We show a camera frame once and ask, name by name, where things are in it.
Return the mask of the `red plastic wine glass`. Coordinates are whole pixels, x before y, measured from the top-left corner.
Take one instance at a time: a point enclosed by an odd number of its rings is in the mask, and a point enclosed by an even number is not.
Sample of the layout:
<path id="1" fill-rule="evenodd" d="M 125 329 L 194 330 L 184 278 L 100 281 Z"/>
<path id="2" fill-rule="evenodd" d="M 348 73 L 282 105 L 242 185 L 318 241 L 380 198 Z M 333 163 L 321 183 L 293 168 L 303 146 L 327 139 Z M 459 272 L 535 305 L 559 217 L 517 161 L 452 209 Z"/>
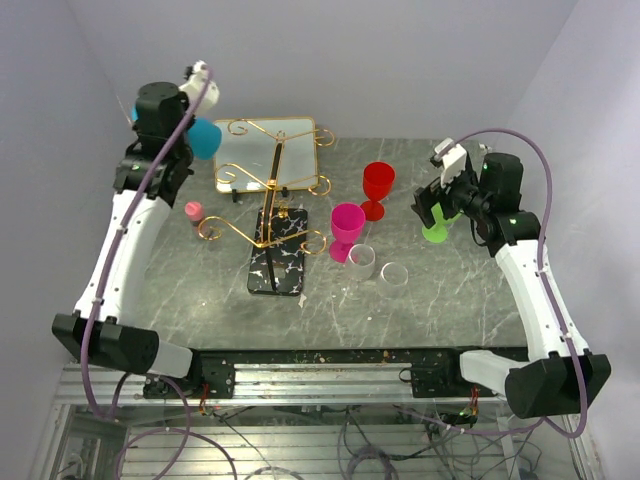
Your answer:
<path id="1" fill-rule="evenodd" d="M 382 161 L 372 162 L 363 171 L 363 191 L 367 200 L 361 204 L 366 220 L 376 222 L 384 217 L 385 209 L 381 201 L 392 190 L 396 178 L 391 165 Z"/>

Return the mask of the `gold wine glass rack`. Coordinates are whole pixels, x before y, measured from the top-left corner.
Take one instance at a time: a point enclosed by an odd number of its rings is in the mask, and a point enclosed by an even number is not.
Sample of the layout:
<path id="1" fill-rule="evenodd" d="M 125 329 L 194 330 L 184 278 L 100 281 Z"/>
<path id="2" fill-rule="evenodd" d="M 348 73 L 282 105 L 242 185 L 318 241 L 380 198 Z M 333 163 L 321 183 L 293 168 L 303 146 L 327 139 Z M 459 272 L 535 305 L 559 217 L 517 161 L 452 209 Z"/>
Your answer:
<path id="1" fill-rule="evenodd" d="M 334 133 L 316 125 L 317 165 L 318 150 L 335 142 Z M 326 236 L 309 227 L 309 214 L 304 207 L 294 207 L 295 192 L 308 192 L 322 197 L 331 191 L 331 181 L 320 173 L 319 184 L 305 190 L 289 190 L 277 186 L 280 153 L 284 142 L 276 143 L 272 172 L 263 192 L 232 192 L 234 202 L 242 194 L 261 194 L 262 206 L 258 210 L 254 232 L 249 234 L 220 216 L 206 216 L 201 227 L 211 229 L 214 241 L 221 237 L 224 229 L 237 234 L 251 247 L 247 290 L 251 294 L 299 296 L 304 286 L 305 259 L 308 255 L 319 255 L 327 248 Z"/>

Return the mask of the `blue plastic wine glass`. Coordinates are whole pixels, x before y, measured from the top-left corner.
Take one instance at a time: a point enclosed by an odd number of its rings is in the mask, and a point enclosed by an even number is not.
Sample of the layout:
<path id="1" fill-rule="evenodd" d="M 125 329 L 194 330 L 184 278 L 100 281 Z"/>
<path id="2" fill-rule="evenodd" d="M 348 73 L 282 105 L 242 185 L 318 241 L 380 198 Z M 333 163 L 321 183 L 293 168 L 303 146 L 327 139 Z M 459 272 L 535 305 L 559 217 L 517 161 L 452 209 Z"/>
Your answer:
<path id="1" fill-rule="evenodd" d="M 153 161 L 163 152 L 161 162 L 190 163 L 194 158 L 212 158 L 221 144 L 221 130 L 201 118 L 183 97 L 138 100 L 134 110 L 136 139 L 127 147 L 127 155 Z"/>

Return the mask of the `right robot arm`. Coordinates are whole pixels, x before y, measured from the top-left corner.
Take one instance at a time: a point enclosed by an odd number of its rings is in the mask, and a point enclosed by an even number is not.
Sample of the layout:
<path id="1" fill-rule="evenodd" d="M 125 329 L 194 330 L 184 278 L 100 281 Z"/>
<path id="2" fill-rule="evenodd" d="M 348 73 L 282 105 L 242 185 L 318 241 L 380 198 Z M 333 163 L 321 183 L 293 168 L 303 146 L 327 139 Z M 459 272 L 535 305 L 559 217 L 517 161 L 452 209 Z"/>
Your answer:
<path id="1" fill-rule="evenodd" d="M 521 419 L 585 413 L 611 374 L 606 355 L 594 354 L 579 333 L 552 275 L 542 226 L 521 209 L 520 159 L 489 153 L 474 171 L 460 145 L 433 155 L 441 173 L 414 193 L 412 210 L 433 227 L 434 208 L 445 219 L 458 214 L 476 226 L 481 246 L 495 260 L 510 287 L 525 331 L 527 361 L 489 349 L 456 349 L 457 362 L 440 373 L 450 394 L 475 384 L 506 398 Z"/>

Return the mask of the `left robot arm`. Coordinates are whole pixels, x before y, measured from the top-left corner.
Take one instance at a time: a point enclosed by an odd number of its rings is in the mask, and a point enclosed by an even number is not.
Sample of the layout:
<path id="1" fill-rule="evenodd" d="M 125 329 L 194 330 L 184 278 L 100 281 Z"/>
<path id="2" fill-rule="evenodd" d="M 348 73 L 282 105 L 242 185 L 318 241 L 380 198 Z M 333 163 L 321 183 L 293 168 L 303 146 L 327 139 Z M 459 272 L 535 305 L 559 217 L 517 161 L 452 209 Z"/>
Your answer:
<path id="1" fill-rule="evenodd" d="M 136 140 L 116 168 L 108 231 L 90 281 L 70 314 L 58 314 L 52 333 L 78 361 L 138 375 L 168 376 L 182 397 L 203 387 L 204 373 L 193 353 L 133 324 L 152 247 L 191 174 L 193 153 L 179 135 L 161 161 L 155 158 L 189 106 L 187 95 L 169 82 L 138 91 Z"/>

